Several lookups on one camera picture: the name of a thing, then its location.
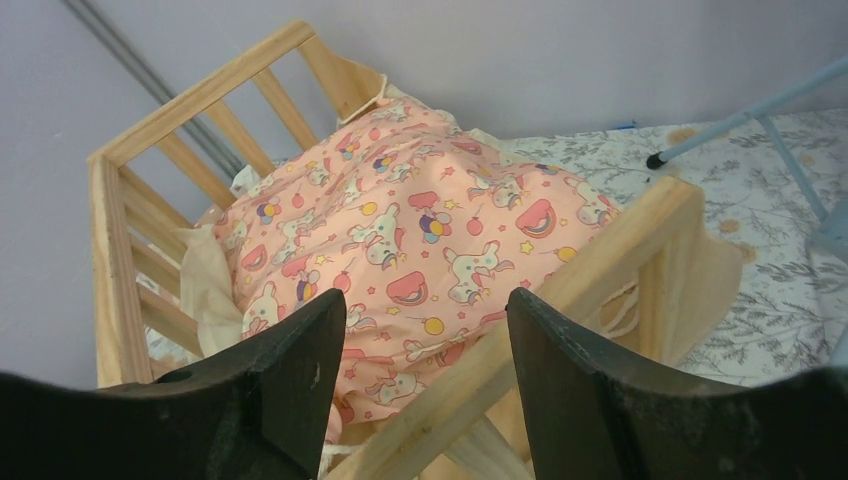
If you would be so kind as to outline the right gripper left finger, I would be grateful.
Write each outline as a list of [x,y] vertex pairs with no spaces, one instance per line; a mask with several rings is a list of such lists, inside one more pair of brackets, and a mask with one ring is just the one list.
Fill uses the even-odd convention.
[[1,377],[5,479],[314,479],[345,336],[328,290],[150,384],[83,391]]

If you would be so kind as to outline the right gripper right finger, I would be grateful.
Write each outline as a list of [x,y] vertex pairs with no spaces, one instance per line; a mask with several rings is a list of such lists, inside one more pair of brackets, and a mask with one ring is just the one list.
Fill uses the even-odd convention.
[[847,371],[757,387],[657,363],[517,288],[506,307],[539,479],[843,479]]

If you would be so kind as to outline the pink patterned bed cushion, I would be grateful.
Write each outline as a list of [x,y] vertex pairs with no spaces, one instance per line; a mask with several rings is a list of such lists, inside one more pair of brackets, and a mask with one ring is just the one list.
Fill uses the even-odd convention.
[[618,213],[573,173],[384,98],[183,231],[180,300],[211,356],[342,291],[334,443],[405,407],[495,326],[513,289],[541,285]]

